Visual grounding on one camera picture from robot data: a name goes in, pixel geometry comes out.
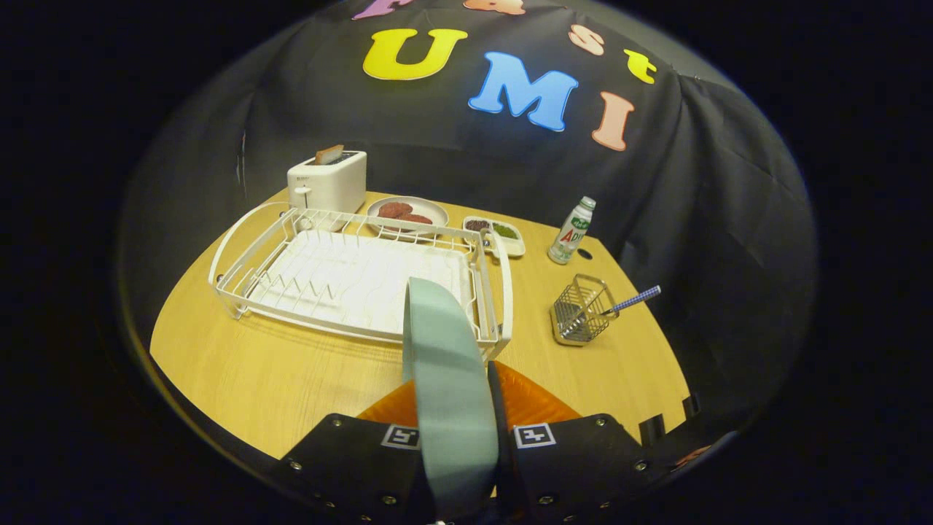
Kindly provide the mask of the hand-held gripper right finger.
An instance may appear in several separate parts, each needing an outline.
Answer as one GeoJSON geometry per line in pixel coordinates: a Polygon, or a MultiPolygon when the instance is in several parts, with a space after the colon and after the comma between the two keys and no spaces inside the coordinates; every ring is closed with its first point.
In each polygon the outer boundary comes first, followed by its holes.
{"type": "Polygon", "coordinates": [[[670,475],[670,463],[609,414],[510,424],[503,379],[504,366],[492,365],[499,436],[493,480],[507,523],[606,523],[670,475]]]}

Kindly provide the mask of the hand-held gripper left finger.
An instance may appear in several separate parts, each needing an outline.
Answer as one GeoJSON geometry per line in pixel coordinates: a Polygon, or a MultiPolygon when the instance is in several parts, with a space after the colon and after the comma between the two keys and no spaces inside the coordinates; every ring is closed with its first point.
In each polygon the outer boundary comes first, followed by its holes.
{"type": "Polygon", "coordinates": [[[413,382],[358,416],[324,416],[270,478],[341,524],[434,522],[413,382]]]}

